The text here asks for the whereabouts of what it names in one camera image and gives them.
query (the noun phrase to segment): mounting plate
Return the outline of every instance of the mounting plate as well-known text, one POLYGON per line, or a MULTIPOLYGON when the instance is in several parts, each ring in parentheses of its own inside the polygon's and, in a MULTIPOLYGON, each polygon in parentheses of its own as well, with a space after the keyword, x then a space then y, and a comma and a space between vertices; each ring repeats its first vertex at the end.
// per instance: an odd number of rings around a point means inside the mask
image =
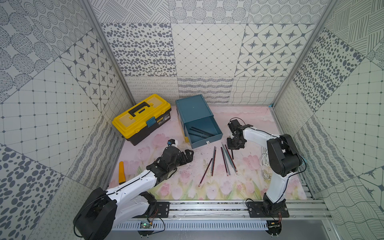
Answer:
MULTIPOLYGON (((161 218, 168 217, 169 204, 170 204, 169 202, 156 202, 154 209, 157 209, 157 213, 155 217, 161 217, 161 218)), ((135 216, 133 218, 147 218, 147 217, 149 217, 148 212, 144 213, 143 215, 135 216)))
POLYGON ((279 212, 281 217, 289 217, 289 212, 286 204, 282 205, 278 210, 271 212, 270 215, 264 210, 263 202, 247 202, 249 217, 279 217, 279 212))

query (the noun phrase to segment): red wire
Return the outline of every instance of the red wire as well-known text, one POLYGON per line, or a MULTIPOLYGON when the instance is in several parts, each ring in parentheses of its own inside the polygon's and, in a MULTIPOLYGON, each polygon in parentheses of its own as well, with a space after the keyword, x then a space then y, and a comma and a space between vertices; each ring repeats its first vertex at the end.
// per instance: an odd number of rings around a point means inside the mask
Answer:
POLYGON ((153 220, 155 219, 155 216, 156 216, 156 214, 157 214, 157 211, 158 211, 158 209, 156 209, 156 212, 155 212, 155 214, 153 215, 153 218, 152 218, 152 221, 151 221, 151 222, 153 222, 153 220))
POLYGON ((279 221, 277 223, 280 223, 283 217, 281 216, 281 213, 279 212, 279 221))

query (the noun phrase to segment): robotic arm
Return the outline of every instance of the robotic arm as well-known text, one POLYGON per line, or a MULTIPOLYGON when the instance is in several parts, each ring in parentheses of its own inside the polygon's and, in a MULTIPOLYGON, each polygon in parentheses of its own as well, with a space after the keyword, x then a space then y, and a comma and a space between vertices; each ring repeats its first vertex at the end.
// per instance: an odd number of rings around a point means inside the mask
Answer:
POLYGON ((270 216, 276 216, 285 207, 285 190, 290 176, 294 175, 302 164, 293 139, 288 134, 273 136, 257 130, 252 125, 240 125, 238 120, 232 120, 228 127, 233 137, 227 138, 229 149, 244 148, 247 141, 255 142, 268 149, 269 163, 273 170, 271 184, 263 196, 263 211, 270 216))
POLYGON ((192 162, 193 153, 188 149, 181 152, 177 141, 169 140, 162 156, 138 176, 106 191, 100 187, 93 190, 74 218, 74 228, 86 240, 102 240, 113 227, 127 219, 152 216, 156 199, 147 191, 166 180, 178 166, 192 162))

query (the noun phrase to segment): table surface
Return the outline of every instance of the table surface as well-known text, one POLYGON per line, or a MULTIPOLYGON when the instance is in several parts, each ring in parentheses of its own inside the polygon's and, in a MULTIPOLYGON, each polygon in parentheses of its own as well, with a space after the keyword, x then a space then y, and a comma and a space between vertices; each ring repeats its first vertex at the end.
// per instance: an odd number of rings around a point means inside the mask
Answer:
MULTIPOLYGON (((244 200, 247 198, 261 200, 267 191, 270 180, 266 180, 263 175, 265 173, 271 174, 272 169, 260 164, 263 157, 268 157, 263 154, 263 151, 267 152, 266 149, 256 143, 247 142, 244 149, 233 151, 234 163, 238 172, 235 174, 233 168, 229 166, 231 175, 227 176, 220 147, 221 142, 226 144, 226 139, 231 134, 227 124, 233 117, 241 118, 246 124, 254 125, 257 129, 271 134, 279 134, 268 107, 211 106, 210 108, 223 132, 221 141, 192 149, 195 153, 191 163, 178 167, 170 179, 161 182, 150 190, 150 193, 157 200, 244 200), (218 150, 214 175, 209 174, 209 167, 201 186, 198 187, 212 158, 214 146, 218 150)), ((124 162, 124 172, 126 179, 129 180, 161 156, 169 139, 177 140, 179 142, 178 148, 181 151, 191 149, 190 144, 184 141, 176 107, 172 107, 170 115, 171 118, 168 122, 152 132, 138 145, 133 146, 129 141, 124 143, 109 188, 119 184, 118 170, 121 161, 124 162)), ((306 195, 297 175, 289 180, 286 199, 306 200, 306 195)))

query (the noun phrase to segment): gray patterned wallpaper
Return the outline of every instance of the gray patterned wallpaper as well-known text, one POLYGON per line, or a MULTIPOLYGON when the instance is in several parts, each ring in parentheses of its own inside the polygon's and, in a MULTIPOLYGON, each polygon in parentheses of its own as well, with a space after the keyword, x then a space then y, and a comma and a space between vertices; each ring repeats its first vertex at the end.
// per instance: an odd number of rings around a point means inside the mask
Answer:
POLYGON ((328 0, 90 2, 135 101, 270 105, 328 0))
POLYGON ((77 0, 0 3, 0 239, 74 238, 108 184, 132 104, 98 39, 77 0))
POLYGON ((339 1, 275 106, 344 239, 384 237, 384 3, 339 1))

